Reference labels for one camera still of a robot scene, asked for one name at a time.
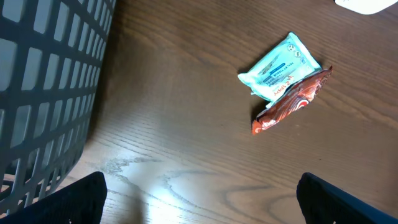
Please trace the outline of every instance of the wet wipe packet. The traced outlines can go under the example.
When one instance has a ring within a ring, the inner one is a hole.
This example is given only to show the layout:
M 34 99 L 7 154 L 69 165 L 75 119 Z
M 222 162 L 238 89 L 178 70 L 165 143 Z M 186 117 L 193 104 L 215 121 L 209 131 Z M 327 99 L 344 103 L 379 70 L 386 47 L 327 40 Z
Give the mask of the wet wipe packet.
M 331 75 L 332 67 L 304 78 L 291 86 L 273 106 L 257 115 L 252 124 L 252 133 L 267 130 L 294 111 L 309 104 Z
M 253 94 L 269 101 L 270 108 L 294 83 L 322 70 L 299 38 L 292 32 L 238 78 Z

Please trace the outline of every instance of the packaged item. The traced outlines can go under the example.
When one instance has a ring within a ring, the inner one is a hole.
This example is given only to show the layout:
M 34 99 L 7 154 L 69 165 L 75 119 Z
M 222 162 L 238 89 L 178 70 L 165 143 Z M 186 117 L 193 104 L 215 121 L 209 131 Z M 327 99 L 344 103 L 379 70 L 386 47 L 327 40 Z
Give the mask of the packaged item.
M 267 108 L 270 108 L 289 86 L 321 69 L 299 38 L 290 32 L 250 71 L 239 74 L 238 78 L 254 94 L 269 101 Z
M 331 70 L 332 67 L 294 84 L 277 103 L 257 115 L 252 124 L 252 133 L 267 130 L 292 112 L 309 104 L 331 75 Z

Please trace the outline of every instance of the wood grain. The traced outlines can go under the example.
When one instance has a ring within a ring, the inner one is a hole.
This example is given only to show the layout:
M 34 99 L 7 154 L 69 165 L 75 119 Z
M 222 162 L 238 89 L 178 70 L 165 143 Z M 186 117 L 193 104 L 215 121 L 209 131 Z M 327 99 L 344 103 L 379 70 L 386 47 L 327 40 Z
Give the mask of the wood grain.
M 335 71 L 311 105 L 251 135 L 237 79 L 289 31 Z M 304 223 L 304 172 L 398 217 L 398 5 L 119 0 L 91 134 L 66 186 L 104 172 L 103 223 Z

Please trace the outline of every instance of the black object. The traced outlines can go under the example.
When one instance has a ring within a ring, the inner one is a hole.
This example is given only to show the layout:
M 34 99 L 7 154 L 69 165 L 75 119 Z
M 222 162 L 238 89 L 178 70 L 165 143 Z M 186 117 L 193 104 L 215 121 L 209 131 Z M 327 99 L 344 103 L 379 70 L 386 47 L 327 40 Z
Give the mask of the black object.
M 100 223 L 106 193 L 103 173 L 94 172 L 37 203 L 0 219 L 0 224 Z
M 304 173 L 298 183 L 297 199 L 307 224 L 398 223 L 311 173 Z

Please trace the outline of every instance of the white plastic object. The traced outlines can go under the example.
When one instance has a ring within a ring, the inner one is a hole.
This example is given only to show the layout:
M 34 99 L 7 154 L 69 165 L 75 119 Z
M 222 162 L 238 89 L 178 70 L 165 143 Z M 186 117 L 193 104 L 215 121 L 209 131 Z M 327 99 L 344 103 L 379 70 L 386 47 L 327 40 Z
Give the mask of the white plastic object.
M 337 5 L 354 12 L 370 15 L 393 5 L 398 0 L 336 0 Z

